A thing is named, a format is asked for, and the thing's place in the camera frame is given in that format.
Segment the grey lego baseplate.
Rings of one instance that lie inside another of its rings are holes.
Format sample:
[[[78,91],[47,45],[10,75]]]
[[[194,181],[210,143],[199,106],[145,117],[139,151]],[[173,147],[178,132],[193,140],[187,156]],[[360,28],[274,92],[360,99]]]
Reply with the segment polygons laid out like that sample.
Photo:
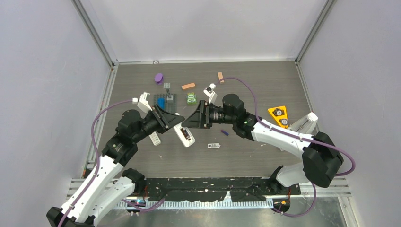
[[[173,101],[166,101],[166,93],[165,94],[154,94],[153,95],[153,104],[157,104],[157,99],[158,98],[164,98],[165,99],[165,111],[170,112],[170,113],[176,113],[177,109],[177,94],[173,94]]]

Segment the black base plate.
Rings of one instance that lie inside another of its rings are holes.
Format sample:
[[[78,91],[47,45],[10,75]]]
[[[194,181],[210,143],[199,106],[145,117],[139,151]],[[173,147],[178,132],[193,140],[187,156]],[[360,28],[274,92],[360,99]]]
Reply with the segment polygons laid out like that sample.
[[[152,201],[263,201],[266,196],[300,195],[298,184],[287,188],[262,177],[148,178],[142,191]]]

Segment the white metronome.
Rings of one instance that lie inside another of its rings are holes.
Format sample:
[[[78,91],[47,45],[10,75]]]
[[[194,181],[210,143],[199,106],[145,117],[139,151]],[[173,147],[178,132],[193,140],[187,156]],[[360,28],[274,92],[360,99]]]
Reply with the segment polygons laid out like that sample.
[[[309,114],[305,115],[292,125],[288,127],[289,130],[302,133],[302,134],[311,134],[318,122],[318,116],[310,112]]]

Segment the dark AAA battery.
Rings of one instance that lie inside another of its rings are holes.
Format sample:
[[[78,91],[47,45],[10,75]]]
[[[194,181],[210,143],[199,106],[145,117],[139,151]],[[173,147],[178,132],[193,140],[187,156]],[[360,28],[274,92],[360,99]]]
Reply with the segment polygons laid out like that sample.
[[[183,132],[183,135],[185,136],[185,138],[187,139],[187,140],[190,140],[191,139],[191,135],[190,135],[190,133],[189,133],[189,131],[188,131],[188,129],[187,128],[182,128],[182,132]]]

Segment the orange wooden block right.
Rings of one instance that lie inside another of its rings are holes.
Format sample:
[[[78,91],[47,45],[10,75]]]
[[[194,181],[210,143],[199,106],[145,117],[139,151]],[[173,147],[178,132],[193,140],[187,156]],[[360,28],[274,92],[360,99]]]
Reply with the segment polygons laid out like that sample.
[[[223,77],[223,73],[222,72],[218,72],[217,76],[218,76],[219,84],[223,84],[225,82],[224,81],[224,77]]]

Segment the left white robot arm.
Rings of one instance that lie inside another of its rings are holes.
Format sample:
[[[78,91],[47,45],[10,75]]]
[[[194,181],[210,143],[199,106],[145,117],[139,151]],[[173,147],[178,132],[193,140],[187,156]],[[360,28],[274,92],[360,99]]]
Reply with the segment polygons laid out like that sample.
[[[46,217],[52,227],[96,227],[117,203],[129,195],[139,196],[145,190],[145,177],[137,170],[125,170],[107,189],[112,179],[138,151],[138,143],[157,132],[163,134],[184,121],[183,116],[169,113],[158,105],[144,118],[137,110],[125,111],[116,134],[107,142],[96,165],[77,191],[61,206],[51,207]]]

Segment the purple blue AAA battery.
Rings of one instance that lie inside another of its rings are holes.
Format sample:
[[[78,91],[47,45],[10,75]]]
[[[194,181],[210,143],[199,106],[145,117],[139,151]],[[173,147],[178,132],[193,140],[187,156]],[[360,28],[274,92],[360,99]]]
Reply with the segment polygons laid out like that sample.
[[[220,130],[223,134],[225,134],[226,136],[228,136],[229,135],[229,133],[228,132],[226,132],[225,130]]]

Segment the orange wooden block left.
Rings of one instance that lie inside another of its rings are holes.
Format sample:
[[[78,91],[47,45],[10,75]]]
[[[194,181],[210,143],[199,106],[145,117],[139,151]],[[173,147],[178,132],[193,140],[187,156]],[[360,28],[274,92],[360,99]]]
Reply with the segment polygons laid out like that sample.
[[[188,89],[191,89],[191,88],[194,88],[194,87],[196,87],[195,83],[190,83],[190,84],[186,84],[186,85],[182,85],[181,86],[182,90],[188,90]]]

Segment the grey lego tower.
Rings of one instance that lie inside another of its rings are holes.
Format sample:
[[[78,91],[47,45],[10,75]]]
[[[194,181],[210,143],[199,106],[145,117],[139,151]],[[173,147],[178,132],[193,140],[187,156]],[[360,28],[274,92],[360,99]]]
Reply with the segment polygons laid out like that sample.
[[[164,83],[163,88],[166,90],[166,101],[173,101],[174,97],[173,94],[170,92],[171,84]]]

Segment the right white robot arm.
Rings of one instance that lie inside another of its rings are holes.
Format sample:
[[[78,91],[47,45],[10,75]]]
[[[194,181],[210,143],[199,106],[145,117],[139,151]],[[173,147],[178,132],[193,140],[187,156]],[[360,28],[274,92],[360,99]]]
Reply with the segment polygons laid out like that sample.
[[[311,182],[322,188],[330,186],[344,159],[326,133],[303,134],[271,124],[246,111],[236,94],[225,95],[222,101],[222,106],[216,106],[201,100],[182,126],[209,129],[217,123],[231,124],[241,138],[273,145],[300,158],[300,163],[279,167],[272,174],[270,189],[276,194],[282,194],[298,183]]]

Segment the white remote control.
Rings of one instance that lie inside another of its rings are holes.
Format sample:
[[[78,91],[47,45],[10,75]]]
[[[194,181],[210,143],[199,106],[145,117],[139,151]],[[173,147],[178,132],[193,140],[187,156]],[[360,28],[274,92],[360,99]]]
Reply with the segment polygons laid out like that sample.
[[[149,138],[151,139],[151,142],[154,146],[158,146],[161,144],[161,140],[156,132],[153,132],[149,135]]]
[[[195,138],[189,128],[182,126],[183,121],[174,126],[174,131],[183,144],[184,147],[188,148],[195,143]]]

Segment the blue lego brick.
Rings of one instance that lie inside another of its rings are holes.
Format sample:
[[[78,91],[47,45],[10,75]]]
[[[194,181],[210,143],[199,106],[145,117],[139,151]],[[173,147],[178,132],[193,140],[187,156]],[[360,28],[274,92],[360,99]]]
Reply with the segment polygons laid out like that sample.
[[[165,99],[164,98],[158,98],[157,99],[157,105],[161,108],[161,109],[165,109]]]

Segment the purple plastic piece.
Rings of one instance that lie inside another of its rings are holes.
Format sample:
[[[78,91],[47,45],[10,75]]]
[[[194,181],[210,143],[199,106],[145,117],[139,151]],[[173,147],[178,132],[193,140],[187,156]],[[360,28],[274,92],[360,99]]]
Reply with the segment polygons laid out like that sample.
[[[157,85],[163,84],[164,81],[164,75],[162,73],[157,73],[154,77],[154,81]]]

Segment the orange wooden block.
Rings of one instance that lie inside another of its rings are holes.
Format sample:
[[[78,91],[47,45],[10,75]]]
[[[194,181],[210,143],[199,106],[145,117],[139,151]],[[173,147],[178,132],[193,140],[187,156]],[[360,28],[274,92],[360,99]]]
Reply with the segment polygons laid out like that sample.
[[[223,84],[225,82],[224,81],[224,77],[223,77],[223,73],[222,72],[218,72],[217,76],[218,76],[219,84]]]
[[[191,88],[194,88],[194,87],[196,87],[195,83],[190,83],[190,84],[186,84],[186,85],[182,85],[181,86],[182,90],[188,90],[188,89],[191,89]]]

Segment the green owl toy block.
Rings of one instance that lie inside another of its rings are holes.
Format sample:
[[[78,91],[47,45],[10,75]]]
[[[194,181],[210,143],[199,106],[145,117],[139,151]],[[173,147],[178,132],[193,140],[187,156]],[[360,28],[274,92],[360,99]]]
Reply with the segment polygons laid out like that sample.
[[[194,105],[197,103],[197,98],[196,98],[196,94],[194,94],[193,92],[190,92],[187,94],[186,98],[187,98],[187,104],[188,105]]]

